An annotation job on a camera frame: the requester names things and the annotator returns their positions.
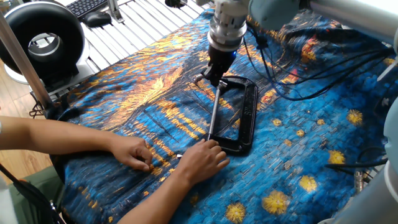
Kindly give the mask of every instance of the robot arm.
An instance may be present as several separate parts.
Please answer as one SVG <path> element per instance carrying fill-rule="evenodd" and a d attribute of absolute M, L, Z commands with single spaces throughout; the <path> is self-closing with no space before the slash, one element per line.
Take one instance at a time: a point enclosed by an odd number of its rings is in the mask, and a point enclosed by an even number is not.
<path fill-rule="evenodd" d="M 219 80 L 235 59 L 246 33 L 246 18 L 250 14 L 265 30 L 279 30 L 290 22 L 299 9 L 336 19 L 344 25 L 385 41 L 398 54 L 398 2 L 390 0 L 215 0 L 215 15 L 208 33 L 210 62 L 195 78 Z"/>

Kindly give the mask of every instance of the blue cloth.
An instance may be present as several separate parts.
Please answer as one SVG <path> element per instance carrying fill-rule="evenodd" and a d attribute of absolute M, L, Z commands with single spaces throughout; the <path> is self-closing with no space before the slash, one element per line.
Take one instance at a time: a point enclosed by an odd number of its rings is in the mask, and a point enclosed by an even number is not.
<path fill-rule="evenodd" d="M 108 154 L 69 159 L 64 165 L 63 207 L 72 220 L 116 223 L 170 175 L 178 164 L 176 154 L 183 154 L 204 137 L 215 89 L 205 80 L 198 86 L 191 81 L 208 63 L 206 33 L 212 15 L 212 10 L 205 11 L 69 93 L 71 106 L 82 111 L 69 122 L 144 138 L 154 154 L 155 167 L 151 174 L 134 171 Z M 378 40 L 343 30 L 336 21 L 307 11 L 278 32 L 261 32 L 268 39 L 273 61 L 303 76 L 360 52 L 386 48 Z M 254 64 L 264 72 L 254 38 L 246 34 L 246 40 Z M 370 70 L 318 98 L 289 101 L 254 71 L 244 47 L 237 55 L 227 75 L 250 78 L 260 89 L 252 149 L 247 156 L 231 157 L 227 168 L 194 187 L 171 223 L 312 224 L 330 218 L 353 195 L 353 177 L 324 165 L 354 163 L 361 149 L 381 146 L 384 117 L 377 116 L 374 108 L 390 84 L 376 83 L 376 78 L 389 61 L 362 66 L 353 75 Z M 362 59 L 331 68 L 325 75 Z M 280 82 L 297 82 L 278 67 L 274 72 Z M 299 96 L 296 90 L 306 96 L 335 78 L 280 90 L 290 97 Z M 237 136 L 241 97 L 236 90 L 223 95 L 219 135 Z"/>

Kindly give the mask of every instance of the computer mouse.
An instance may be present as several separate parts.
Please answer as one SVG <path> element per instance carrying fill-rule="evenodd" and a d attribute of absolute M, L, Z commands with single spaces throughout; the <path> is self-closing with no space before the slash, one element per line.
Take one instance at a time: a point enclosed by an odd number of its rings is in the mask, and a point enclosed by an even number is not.
<path fill-rule="evenodd" d="M 106 12 L 90 12 L 82 20 L 88 27 L 100 27 L 112 22 L 111 16 Z"/>

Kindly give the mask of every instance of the black round device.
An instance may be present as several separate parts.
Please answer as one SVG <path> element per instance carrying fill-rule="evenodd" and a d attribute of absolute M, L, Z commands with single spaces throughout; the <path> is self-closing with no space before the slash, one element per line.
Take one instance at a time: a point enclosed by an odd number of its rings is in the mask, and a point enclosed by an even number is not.
<path fill-rule="evenodd" d="M 76 63 L 83 52 L 84 32 L 67 8 L 54 2 L 29 2 L 8 12 L 6 20 L 47 87 L 78 73 Z M 20 73 L 2 42 L 0 57 L 9 68 Z"/>

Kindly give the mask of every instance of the black strap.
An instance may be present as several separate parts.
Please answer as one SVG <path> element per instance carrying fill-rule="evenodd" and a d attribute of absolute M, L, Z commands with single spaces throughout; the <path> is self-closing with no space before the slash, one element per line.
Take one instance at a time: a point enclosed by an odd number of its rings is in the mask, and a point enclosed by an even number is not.
<path fill-rule="evenodd" d="M 55 205 L 50 203 L 39 189 L 28 182 L 18 180 L 1 164 L 0 171 L 12 180 L 15 188 L 28 200 L 28 202 L 35 205 L 36 208 L 44 212 L 46 216 L 52 217 L 54 224 L 65 224 L 57 213 Z"/>

